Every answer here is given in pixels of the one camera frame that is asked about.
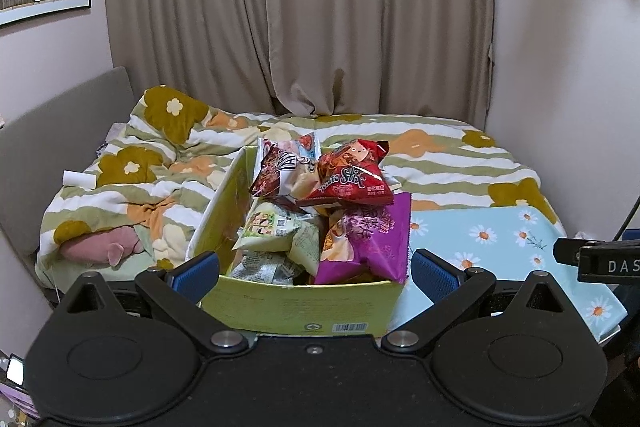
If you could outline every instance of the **box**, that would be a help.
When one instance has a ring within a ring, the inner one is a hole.
[[[252,198],[256,147],[244,147],[233,161],[187,249],[188,259],[212,250],[220,273],[233,260],[232,247]],[[376,282],[327,286],[277,286],[220,276],[202,309],[231,328],[282,335],[382,336],[402,285]]]

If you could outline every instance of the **blanket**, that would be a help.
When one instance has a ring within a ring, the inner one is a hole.
[[[382,165],[412,193],[413,210],[528,204],[561,230],[540,192],[538,175],[493,138],[461,121],[411,115],[228,114],[157,86],[145,91],[124,133],[111,139],[85,170],[97,177],[97,187],[63,187],[47,208],[38,277],[66,291],[87,269],[100,271],[107,280],[129,280],[162,260],[177,266],[239,150],[255,144],[258,136],[286,140],[310,132],[328,147],[353,137],[388,140],[390,151]],[[146,253],[116,267],[71,263],[58,254],[69,239],[124,225],[135,226]]]

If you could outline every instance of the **white wall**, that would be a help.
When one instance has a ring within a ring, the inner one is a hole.
[[[495,53],[487,131],[610,239],[640,192],[640,0],[496,0]]]
[[[6,121],[109,70],[104,0],[92,0],[89,10],[0,28],[0,64],[0,114]],[[24,356],[50,309],[1,231],[0,302],[0,349]]]

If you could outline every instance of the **gray headboard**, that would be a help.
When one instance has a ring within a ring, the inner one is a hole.
[[[111,124],[136,100],[125,68],[88,80],[0,129],[0,228],[20,256],[39,244],[40,222],[62,187],[62,171],[95,160]]]

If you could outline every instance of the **curtain fold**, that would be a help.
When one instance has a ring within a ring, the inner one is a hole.
[[[106,0],[114,66],[231,112],[273,112],[265,0]]]
[[[273,86],[296,114],[484,127],[493,0],[266,0]]]

